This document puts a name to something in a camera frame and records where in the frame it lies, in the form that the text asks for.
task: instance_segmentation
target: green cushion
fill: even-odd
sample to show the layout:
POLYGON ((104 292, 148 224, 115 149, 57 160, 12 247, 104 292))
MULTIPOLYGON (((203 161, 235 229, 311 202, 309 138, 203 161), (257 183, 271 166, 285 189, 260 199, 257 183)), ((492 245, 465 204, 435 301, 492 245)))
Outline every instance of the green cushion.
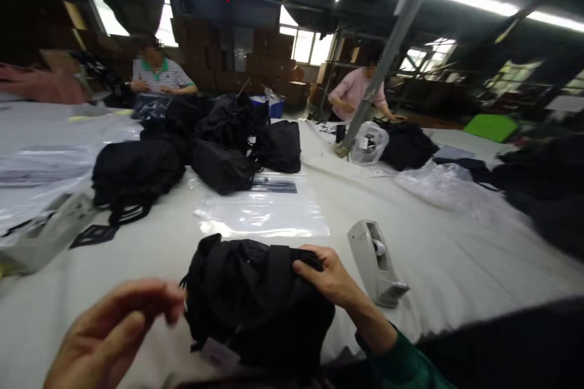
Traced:
POLYGON ((464 131, 477 137, 502 143, 516 129, 515 122, 504 115, 479 114, 466 125, 464 131))

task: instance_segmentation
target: ceiling light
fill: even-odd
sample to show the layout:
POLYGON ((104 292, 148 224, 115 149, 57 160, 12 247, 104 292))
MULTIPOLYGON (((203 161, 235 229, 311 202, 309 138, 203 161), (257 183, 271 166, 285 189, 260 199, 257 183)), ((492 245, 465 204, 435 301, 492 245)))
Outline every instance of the ceiling light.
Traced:
MULTIPOLYGON (((502 16, 512 16, 519 12, 519 7, 498 0, 450 0, 456 3, 465 4, 477 9, 493 12, 502 16)), ((553 26, 564 27, 566 29, 584 32, 584 22, 575 21, 569 18, 563 18, 557 15, 551 15, 539 11, 534 11, 527 18, 552 24, 553 26)))
POLYGON ((574 21, 569 18, 562 18, 557 15, 550 15, 543 12, 534 11, 529 14, 527 18, 553 24, 554 26, 565 27, 566 29, 572 29, 577 32, 584 32, 584 23, 580 21, 574 21))

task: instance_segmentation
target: gray tape dispenser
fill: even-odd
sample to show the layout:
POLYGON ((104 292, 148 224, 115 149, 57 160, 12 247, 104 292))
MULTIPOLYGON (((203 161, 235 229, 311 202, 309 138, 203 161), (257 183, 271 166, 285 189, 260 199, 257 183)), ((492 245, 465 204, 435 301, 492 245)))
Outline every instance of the gray tape dispenser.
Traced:
POLYGON ((369 297, 382 307, 396 307, 398 300, 409 291, 409 287, 398 281, 377 223, 359 221, 347 236, 369 297))

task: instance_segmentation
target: label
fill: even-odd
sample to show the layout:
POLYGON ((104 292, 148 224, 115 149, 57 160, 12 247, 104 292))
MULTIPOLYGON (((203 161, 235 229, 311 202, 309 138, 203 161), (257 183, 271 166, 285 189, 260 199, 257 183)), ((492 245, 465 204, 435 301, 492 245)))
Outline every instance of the label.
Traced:
POLYGON ((207 338, 207 341, 201 350, 201 357, 204 358, 206 362, 225 373, 233 372, 237 368, 241 359, 239 354, 235 351, 229 349, 211 337, 207 338))

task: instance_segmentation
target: clear plastic bag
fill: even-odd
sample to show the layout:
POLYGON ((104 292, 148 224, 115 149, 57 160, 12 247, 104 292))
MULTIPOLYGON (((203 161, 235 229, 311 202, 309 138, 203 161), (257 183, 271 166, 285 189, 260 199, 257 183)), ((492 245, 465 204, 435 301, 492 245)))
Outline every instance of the clear plastic bag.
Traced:
POLYGON ((468 214, 494 229, 510 223, 529 223, 500 193, 480 187, 470 172, 458 164, 437 165, 429 160, 419 169, 402 171, 394 182, 431 205, 468 214))
POLYGON ((224 237, 326 237, 329 227, 305 174, 264 172, 249 191, 209 193, 194 211, 205 234, 224 237))
POLYGON ((375 165, 389 144, 389 134, 374 122, 365 122, 359 128, 351 149, 353 163, 375 165))

